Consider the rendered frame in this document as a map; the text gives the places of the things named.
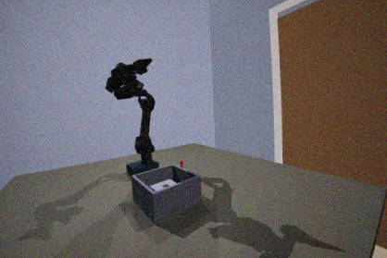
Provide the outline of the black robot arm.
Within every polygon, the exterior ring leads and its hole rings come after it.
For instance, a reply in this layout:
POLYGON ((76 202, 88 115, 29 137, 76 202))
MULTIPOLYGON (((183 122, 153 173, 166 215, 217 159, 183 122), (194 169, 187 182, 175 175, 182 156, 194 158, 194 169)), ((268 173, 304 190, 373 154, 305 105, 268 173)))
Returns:
POLYGON ((137 154, 142 155, 141 164, 145 166, 148 164, 154 164, 154 162, 152 161, 151 153, 155 151, 155 147, 153 146, 153 144, 151 143, 151 139, 149 138, 149 126, 151 112, 155 106, 155 100, 153 96, 146 91, 146 89, 142 89, 144 85, 136 78, 129 80, 128 82, 123 84, 124 86, 122 86, 117 84, 117 82, 114 81, 112 77, 110 77, 107 80, 106 89, 111 93, 114 91, 114 95, 115 97, 117 97, 118 100, 128 99, 134 96, 138 97, 138 103, 140 104, 140 107, 143 112, 140 135, 136 137, 135 149, 137 154), (146 98, 141 99, 140 96, 145 96, 146 98))

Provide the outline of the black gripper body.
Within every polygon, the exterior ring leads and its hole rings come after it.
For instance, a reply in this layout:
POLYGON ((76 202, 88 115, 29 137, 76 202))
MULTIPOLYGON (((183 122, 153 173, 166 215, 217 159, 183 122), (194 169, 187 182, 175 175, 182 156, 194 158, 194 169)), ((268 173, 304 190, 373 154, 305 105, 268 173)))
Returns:
MULTIPOLYGON (((133 64, 138 64, 137 61, 135 61, 133 64)), ((143 69, 141 67, 139 67, 137 70, 135 70, 132 74, 131 74, 131 79, 134 79, 136 78, 137 76, 135 74, 143 74, 143 69)), ((112 71, 111 71, 111 75, 112 75, 112 78, 114 79, 114 81, 117 82, 117 84, 119 85, 123 85, 124 83, 126 83, 127 81, 125 79, 123 79, 121 77, 121 75, 119 74, 117 68, 114 68, 112 71)))

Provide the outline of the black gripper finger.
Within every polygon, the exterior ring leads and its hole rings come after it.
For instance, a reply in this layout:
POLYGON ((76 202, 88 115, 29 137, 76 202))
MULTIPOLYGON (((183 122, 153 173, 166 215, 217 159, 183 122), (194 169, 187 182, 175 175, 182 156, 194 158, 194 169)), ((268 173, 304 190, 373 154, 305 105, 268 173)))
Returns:
POLYGON ((137 70, 141 65, 138 64, 132 64, 132 65, 126 65, 126 66, 120 66, 117 68, 119 74, 123 79, 126 81, 131 80, 131 74, 137 70))
POLYGON ((141 68, 143 69, 143 72, 145 73, 145 71, 147 71, 147 66, 149 63, 152 62, 151 58, 149 59, 140 59, 140 60, 137 60, 137 62, 141 65, 141 68))

